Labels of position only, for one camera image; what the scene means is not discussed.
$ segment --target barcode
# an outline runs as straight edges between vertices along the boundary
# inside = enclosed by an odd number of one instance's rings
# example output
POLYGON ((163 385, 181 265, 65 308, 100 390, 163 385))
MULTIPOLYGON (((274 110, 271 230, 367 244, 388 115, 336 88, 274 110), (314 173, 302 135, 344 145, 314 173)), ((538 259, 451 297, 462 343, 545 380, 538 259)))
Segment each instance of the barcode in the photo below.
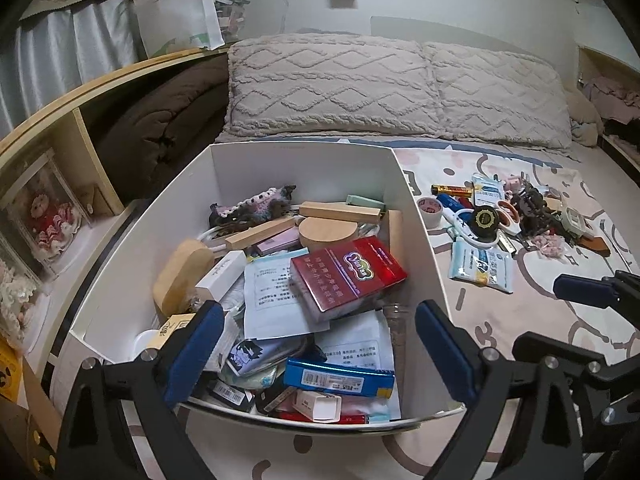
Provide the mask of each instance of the barcode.
POLYGON ((303 386, 314 386, 316 388, 336 390, 338 392, 359 394, 362 391, 364 378, 304 370, 300 384, 303 386))
POLYGON ((302 384, 305 386, 319 386, 320 388, 326 388, 329 376, 327 374, 318 374, 310 370, 305 370, 302 375, 302 384))
POLYGON ((213 391, 220 397, 224 397, 226 400, 234 403, 236 406, 240 406, 244 399, 244 395, 242 393, 230 386, 227 386, 222 381, 216 381, 216 386, 214 386, 213 391))

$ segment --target doll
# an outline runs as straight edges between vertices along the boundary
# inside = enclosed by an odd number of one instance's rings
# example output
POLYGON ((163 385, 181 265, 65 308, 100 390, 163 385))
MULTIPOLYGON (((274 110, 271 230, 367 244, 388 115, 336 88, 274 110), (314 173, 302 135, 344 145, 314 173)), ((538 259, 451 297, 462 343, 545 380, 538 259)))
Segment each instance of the doll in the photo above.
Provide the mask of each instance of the doll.
POLYGON ((63 252, 80 227, 80 214, 70 202, 55 205, 46 193, 36 193, 31 202, 29 227, 47 258, 63 252))

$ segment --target paper bag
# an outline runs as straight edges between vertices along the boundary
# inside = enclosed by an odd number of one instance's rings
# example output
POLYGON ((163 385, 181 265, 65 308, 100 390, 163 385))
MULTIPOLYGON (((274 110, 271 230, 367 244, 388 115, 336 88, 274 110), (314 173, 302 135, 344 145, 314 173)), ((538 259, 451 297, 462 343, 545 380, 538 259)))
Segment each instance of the paper bag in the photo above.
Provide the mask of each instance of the paper bag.
POLYGON ((133 0, 149 57, 224 44, 213 0, 133 0))

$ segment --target white curtain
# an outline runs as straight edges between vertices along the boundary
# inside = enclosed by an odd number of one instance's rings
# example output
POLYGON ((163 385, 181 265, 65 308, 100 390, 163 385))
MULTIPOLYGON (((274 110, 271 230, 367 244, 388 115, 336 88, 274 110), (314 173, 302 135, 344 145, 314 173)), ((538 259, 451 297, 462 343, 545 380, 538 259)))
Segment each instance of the white curtain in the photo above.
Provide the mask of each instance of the white curtain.
POLYGON ((0 44, 0 139, 73 88, 141 59, 131 0, 85 0, 23 20, 0 44))

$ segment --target display case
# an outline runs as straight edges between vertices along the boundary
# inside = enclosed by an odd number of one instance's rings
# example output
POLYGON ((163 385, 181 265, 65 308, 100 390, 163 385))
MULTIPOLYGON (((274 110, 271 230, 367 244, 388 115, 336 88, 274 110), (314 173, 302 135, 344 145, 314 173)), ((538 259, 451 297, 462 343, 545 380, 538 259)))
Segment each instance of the display case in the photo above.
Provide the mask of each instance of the display case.
POLYGON ((90 220, 60 173, 53 149, 25 166, 0 199, 0 209, 31 254, 57 276, 71 263, 72 255, 66 252, 81 229, 90 228, 90 220))
POLYGON ((0 234, 0 335, 27 352, 37 339, 48 298, 42 282, 0 234))

